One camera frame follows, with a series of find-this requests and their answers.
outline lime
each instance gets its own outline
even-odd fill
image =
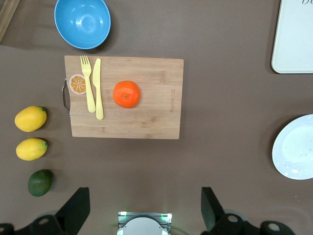
[[[53,174],[50,170],[43,169],[33,173],[28,180],[28,191],[35,197],[45,195],[51,188]]]
[[[46,119],[47,113],[43,107],[29,106],[15,116],[14,122],[22,131],[31,132],[39,129]]]
[[[47,147],[46,141],[38,138],[29,138],[16,147],[16,155],[25,161],[32,161],[45,154]]]

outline fork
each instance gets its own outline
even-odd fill
[[[87,96],[88,111],[91,113],[94,113],[96,112],[96,105],[94,103],[94,98],[93,98],[91,84],[90,84],[91,65],[86,55],[80,56],[80,62],[82,65],[82,72],[83,72],[83,75],[85,76],[85,82],[86,82],[86,96]]]

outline knife handle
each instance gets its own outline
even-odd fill
[[[90,113],[94,113],[94,112],[96,112],[96,106],[94,104],[94,98],[93,98],[93,94],[92,94],[90,78],[85,77],[85,80],[86,80],[86,96],[87,96],[88,111]]]
[[[104,118],[104,112],[102,105],[101,88],[97,88],[96,96],[96,117],[98,120],[102,120]]]

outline green lime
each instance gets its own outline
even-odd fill
[[[35,197],[45,195],[51,188],[53,174],[50,170],[43,169],[33,173],[28,180],[28,191]]]

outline wooden object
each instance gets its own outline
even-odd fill
[[[184,61],[181,59],[88,56],[93,68],[101,59],[104,119],[87,109],[86,95],[69,89],[70,121],[74,137],[179,139]],[[80,57],[65,56],[67,80],[82,74]],[[116,83],[135,82],[141,100],[131,109],[118,106],[112,93]]]
[[[0,9],[0,42],[8,28],[20,0],[4,0]]]

